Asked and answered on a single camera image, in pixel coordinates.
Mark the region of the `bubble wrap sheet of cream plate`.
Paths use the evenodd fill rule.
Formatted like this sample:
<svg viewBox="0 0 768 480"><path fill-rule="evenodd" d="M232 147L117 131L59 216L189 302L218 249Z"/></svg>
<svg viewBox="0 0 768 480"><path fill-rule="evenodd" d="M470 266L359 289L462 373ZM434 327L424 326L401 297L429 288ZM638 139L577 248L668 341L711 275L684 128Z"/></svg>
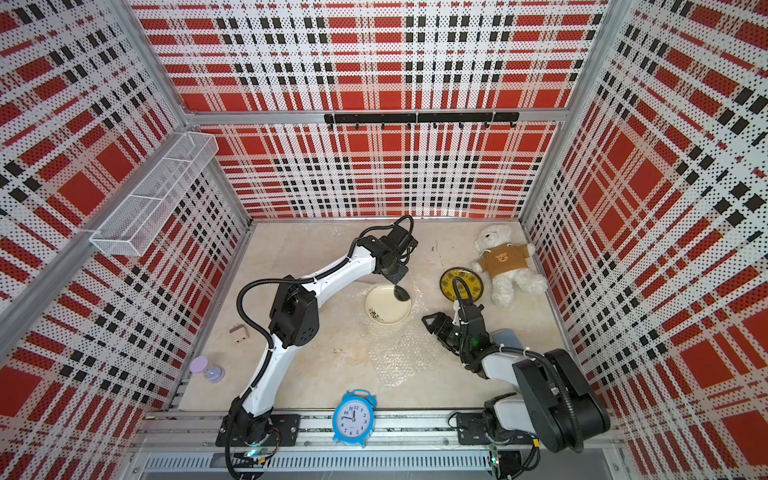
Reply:
<svg viewBox="0 0 768 480"><path fill-rule="evenodd" d="M367 324L362 340L384 389L398 387L440 356L438 342L415 320L393 325Z"/></svg>

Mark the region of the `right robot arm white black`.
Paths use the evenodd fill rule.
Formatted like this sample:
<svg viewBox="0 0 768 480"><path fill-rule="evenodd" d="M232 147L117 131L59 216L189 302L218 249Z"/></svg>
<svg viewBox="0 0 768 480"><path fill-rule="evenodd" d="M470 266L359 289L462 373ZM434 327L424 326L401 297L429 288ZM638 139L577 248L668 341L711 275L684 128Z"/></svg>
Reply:
<svg viewBox="0 0 768 480"><path fill-rule="evenodd" d="M457 416L460 444L521 445L533 437L551 452L580 452L588 439L611 429L606 407L567 351L541 354L524 348L510 329L489 333L482 309L455 302L453 316L438 312L422 318L428 333L465 370L512 388L487 400L479 414Z"/></svg>

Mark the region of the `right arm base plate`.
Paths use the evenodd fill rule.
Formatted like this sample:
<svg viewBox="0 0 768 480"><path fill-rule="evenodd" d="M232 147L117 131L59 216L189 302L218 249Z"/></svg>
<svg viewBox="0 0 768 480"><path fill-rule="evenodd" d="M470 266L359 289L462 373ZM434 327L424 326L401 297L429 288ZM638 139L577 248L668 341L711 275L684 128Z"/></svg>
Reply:
<svg viewBox="0 0 768 480"><path fill-rule="evenodd" d="M490 411L454 412L449 424L456 430L460 445L531 445L534 433L528 429L504 427Z"/></svg>

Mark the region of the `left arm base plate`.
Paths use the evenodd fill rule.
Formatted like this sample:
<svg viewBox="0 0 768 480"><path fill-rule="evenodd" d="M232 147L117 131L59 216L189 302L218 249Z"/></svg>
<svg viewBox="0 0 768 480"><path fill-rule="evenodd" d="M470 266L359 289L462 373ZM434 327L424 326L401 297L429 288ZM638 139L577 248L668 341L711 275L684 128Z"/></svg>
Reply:
<svg viewBox="0 0 768 480"><path fill-rule="evenodd" d="M215 445L224 447L226 440L231 447L294 446L301 416L297 414L265 414L254 416L238 412L233 420L227 415L222 420Z"/></svg>

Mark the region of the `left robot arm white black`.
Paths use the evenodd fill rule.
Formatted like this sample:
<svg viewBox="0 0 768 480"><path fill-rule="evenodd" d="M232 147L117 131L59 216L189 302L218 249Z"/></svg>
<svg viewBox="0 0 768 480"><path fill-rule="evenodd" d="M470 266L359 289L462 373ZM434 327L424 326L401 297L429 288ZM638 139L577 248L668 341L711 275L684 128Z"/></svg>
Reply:
<svg viewBox="0 0 768 480"><path fill-rule="evenodd" d="M408 261L418 245L414 219L404 215L393 223L363 230L336 262L303 277L287 275L247 283L236 297L236 310L246 325L266 339L266 348L248 386L236 397L222 420L219 447L260 443L270 435L278 389L299 349L319 332L319 310L333 295L369 274L396 285L408 272ZM252 289L276 285L269 325L257 324L246 313L244 299Z"/></svg>

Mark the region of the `yellow patterned plate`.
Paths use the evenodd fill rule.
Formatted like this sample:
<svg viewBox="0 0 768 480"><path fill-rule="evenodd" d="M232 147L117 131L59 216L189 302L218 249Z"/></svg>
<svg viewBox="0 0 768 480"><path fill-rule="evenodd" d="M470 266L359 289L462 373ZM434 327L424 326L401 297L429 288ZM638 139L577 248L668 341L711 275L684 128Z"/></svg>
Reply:
<svg viewBox="0 0 768 480"><path fill-rule="evenodd" d="M463 300L472 297L473 301L481 299L484 294L484 283L481 277L464 267L446 270L440 277L439 287L443 296L450 301L458 299L456 292L459 292Z"/></svg>

